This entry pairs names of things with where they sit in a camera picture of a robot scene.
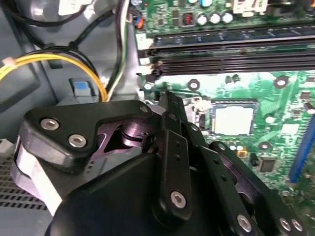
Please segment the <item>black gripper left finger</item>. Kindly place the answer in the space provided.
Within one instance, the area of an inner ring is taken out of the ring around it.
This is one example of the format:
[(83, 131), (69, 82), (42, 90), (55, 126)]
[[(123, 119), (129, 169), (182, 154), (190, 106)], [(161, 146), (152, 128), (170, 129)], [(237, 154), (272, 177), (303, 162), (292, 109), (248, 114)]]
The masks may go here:
[(188, 141), (176, 95), (156, 106), (138, 100), (33, 109), (19, 133), (19, 169), (55, 215), (76, 188), (141, 154), (158, 157), (152, 205), (158, 220), (189, 220)]

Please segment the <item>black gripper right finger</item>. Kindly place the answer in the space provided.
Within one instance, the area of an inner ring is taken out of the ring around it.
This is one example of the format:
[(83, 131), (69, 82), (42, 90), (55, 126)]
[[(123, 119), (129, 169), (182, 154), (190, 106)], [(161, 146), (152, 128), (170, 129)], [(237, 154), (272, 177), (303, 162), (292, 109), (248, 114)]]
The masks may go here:
[(227, 145), (207, 144), (200, 129), (188, 122), (182, 98), (176, 97), (189, 149), (198, 170), (214, 187), (223, 236), (306, 236), (307, 228), (280, 196), (268, 188)]

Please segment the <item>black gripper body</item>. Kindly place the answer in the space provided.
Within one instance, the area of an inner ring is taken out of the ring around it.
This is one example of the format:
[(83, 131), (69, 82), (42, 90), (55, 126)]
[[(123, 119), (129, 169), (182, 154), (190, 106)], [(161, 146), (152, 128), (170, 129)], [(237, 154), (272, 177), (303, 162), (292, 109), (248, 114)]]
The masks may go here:
[(189, 170), (193, 212), (163, 225), (152, 205), (158, 157), (141, 154), (76, 188), (62, 201), (48, 236), (231, 236), (218, 197), (205, 177)]

